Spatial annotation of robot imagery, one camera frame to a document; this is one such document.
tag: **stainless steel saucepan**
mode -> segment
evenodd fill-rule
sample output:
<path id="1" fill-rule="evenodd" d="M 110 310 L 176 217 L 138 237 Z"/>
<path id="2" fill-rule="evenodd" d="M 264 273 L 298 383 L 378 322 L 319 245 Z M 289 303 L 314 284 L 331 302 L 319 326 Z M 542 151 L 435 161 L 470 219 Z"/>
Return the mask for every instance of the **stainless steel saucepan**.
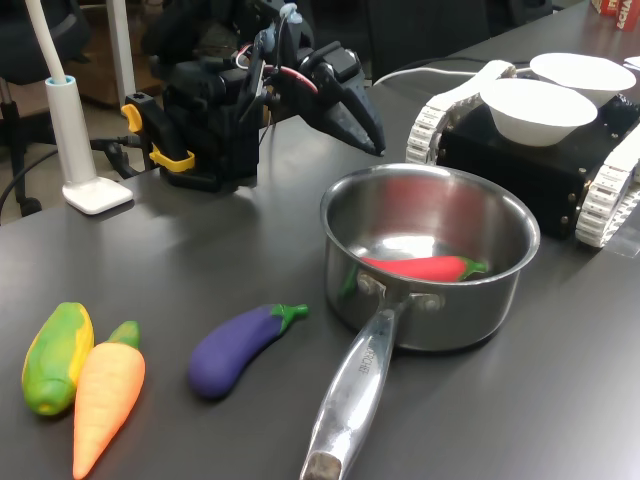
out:
<path id="1" fill-rule="evenodd" d="M 392 164 L 355 172 L 322 199 L 326 294 L 361 329 L 318 412 L 301 480 L 341 480 L 371 425 L 393 345 L 455 350 L 490 337 L 504 320 L 540 230 L 503 188 L 457 170 Z M 485 274 L 460 283 L 400 277 L 360 257 L 458 255 Z"/>

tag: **orange carrot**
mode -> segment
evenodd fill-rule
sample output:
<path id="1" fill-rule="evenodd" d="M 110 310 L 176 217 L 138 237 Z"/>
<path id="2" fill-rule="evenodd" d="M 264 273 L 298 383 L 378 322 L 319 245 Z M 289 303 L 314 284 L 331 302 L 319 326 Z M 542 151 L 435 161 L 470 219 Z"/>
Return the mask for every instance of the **orange carrot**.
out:
<path id="1" fill-rule="evenodd" d="M 76 393 L 73 478 L 87 476 L 133 408 L 144 381 L 139 328 L 125 322 L 87 357 Z"/>

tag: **floor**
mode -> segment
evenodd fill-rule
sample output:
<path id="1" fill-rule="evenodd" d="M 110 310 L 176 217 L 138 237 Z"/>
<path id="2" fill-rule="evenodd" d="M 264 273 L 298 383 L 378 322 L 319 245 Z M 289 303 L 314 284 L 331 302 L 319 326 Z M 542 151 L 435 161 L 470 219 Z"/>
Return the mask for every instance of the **floor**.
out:
<path id="1" fill-rule="evenodd" d="M 112 138 L 128 135 L 127 121 L 116 109 L 106 109 L 91 104 L 83 104 L 84 115 L 89 131 L 89 138 Z M 32 144 L 25 156 L 25 164 L 37 160 L 42 155 L 50 152 L 52 145 Z M 140 150 L 124 149 L 129 153 L 129 161 L 133 168 L 142 170 L 142 155 Z M 94 152 L 94 160 L 98 175 L 112 180 L 120 180 L 120 176 L 113 171 L 106 157 L 101 152 Z M 0 188 L 9 183 L 11 175 L 11 162 L 9 150 L 0 147 Z M 53 156 L 38 165 L 26 176 L 27 196 L 36 197 L 42 203 L 43 208 L 63 205 L 62 197 L 62 172 L 58 157 Z M 15 201 L 13 193 L 9 195 L 2 212 L 0 212 L 2 225 L 20 218 L 20 208 Z"/>

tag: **toy vegetable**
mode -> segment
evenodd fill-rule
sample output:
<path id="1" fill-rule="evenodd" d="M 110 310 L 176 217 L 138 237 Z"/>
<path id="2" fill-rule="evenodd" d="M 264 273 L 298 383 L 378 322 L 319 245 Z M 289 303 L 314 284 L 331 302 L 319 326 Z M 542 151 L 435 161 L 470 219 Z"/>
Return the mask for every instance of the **toy vegetable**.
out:
<path id="1" fill-rule="evenodd" d="M 226 321 L 193 351 L 189 384 L 206 398 L 229 393 L 247 363 L 279 338 L 297 315 L 306 315 L 306 305 L 264 305 Z"/>
<path id="2" fill-rule="evenodd" d="M 76 394 L 73 478 L 84 478 L 136 403 L 145 364 L 138 351 L 140 328 L 125 322 L 87 357 Z"/>
<path id="3" fill-rule="evenodd" d="M 369 265 L 403 277 L 431 282 L 459 282 L 472 273 L 485 273 L 487 266 L 464 257 L 427 257 L 408 260 L 375 260 L 362 257 Z"/>
<path id="4" fill-rule="evenodd" d="M 56 415 L 73 403 L 78 377 L 93 348 L 93 326 L 79 303 L 61 303 L 31 343 L 22 392 L 31 410 Z"/>

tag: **desk lamp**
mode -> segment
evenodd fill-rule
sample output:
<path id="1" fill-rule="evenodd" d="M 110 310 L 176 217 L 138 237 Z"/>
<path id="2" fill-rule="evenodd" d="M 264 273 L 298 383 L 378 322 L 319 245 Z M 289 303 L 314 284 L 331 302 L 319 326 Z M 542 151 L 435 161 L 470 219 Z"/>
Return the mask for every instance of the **desk lamp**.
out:
<path id="1" fill-rule="evenodd" d="M 45 81 L 64 185 L 62 195 L 88 215 L 109 210 L 133 198 L 131 190 L 98 177 L 89 146 L 76 79 L 65 75 L 40 0 L 26 0 L 31 24 L 51 77 Z"/>

